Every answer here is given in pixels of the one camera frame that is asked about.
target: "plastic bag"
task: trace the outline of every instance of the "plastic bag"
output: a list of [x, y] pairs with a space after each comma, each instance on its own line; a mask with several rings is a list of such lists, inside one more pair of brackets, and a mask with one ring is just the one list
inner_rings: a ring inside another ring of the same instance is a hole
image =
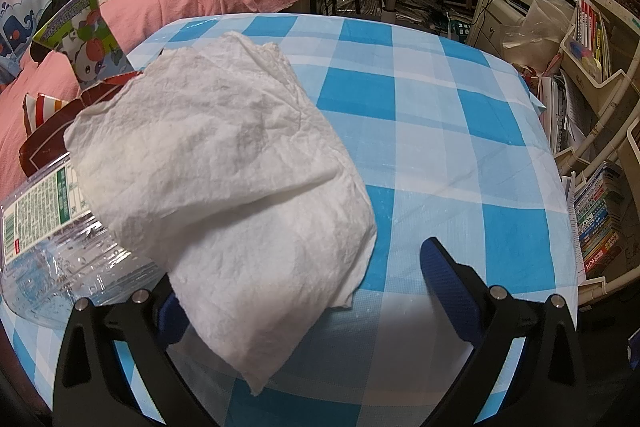
[[501, 26], [502, 58], [542, 73], [557, 54], [574, 8], [564, 0], [533, 0], [520, 26]]

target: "cartoon character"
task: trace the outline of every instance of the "cartoon character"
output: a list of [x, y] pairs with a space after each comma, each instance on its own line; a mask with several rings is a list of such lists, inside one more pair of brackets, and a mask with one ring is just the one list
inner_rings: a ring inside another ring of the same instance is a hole
[[74, 42], [78, 38], [78, 32], [71, 30], [68, 34], [62, 37], [60, 44], [56, 47], [56, 51], [69, 54], [78, 46], [78, 42]]
[[2, 29], [6, 35], [9, 45], [16, 51], [22, 44], [26, 44], [34, 29], [33, 10], [24, 18], [26, 26], [22, 26], [15, 15], [9, 16], [4, 22]]
[[111, 60], [116, 66], [120, 63], [122, 57], [124, 57], [124, 52], [120, 48], [111, 49]]
[[74, 60], [74, 71], [81, 84], [95, 81], [102, 69], [104, 56], [104, 46], [100, 39], [90, 39], [80, 47]]
[[4, 37], [0, 34], [0, 57], [8, 57], [13, 53], [11, 46], [4, 40]]
[[86, 10], [82, 10], [80, 13], [77, 13], [73, 17], [71, 17], [71, 25], [74, 29], [81, 28], [86, 25]]
[[102, 21], [102, 17], [100, 16], [100, 9], [95, 9], [89, 12], [89, 15], [86, 16], [86, 23], [89, 26], [92, 26], [94, 30], [98, 29], [100, 22]]

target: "blue padding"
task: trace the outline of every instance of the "blue padding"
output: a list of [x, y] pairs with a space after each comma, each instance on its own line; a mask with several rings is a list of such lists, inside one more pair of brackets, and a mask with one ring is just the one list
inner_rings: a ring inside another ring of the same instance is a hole
[[158, 341], [159, 346], [164, 347], [180, 342], [184, 332], [189, 326], [189, 319], [180, 306], [175, 293], [169, 295], [158, 311]]
[[431, 239], [420, 248], [420, 269], [460, 339], [478, 347], [483, 338], [480, 309]]

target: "snack bag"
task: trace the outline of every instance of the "snack bag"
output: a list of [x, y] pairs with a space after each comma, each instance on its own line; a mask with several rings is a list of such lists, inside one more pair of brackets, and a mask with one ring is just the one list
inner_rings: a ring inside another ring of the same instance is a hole
[[67, 56], [82, 90], [133, 71], [133, 66], [102, 18], [98, 0], [71, 0], [33, 40]]

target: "black clamp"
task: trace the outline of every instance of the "black clamp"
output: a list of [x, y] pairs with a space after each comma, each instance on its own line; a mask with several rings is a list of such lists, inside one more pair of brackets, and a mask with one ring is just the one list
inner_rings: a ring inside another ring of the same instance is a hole
[[577, 333], [564, 298], [544, 303], [514, 299], [502, 286], [487, 288], [470, 266], [458, 264], [431, 237], [420, 268], [460, 339], [474, 350], [422, 427], [474, 425], [507, 358], [513, 339], [525, 337], [516, 372], [498, 412], [477, 427], [583, 425], [586, 380]]
[[[458, 336], [474, 346], [455, 382], [422, 427], [471, 427], [489, 397], [513, 339], [525, 337], [498, 412], [478, 427], [573, 427], [583, 424], [586, 385], [574, 324], [559, 295], [538, 303], [487, 288], [436, 238], [422, 244], [420, 267]], [[148, 427], [113, 341], [129, 344], [140, 377], [167, 426], [218, 427], [168, 355], [188, 320], [164, 276], [153, 291], [94, 307], [79, 299], [62, 341], [53, 394], [54, 427]]]

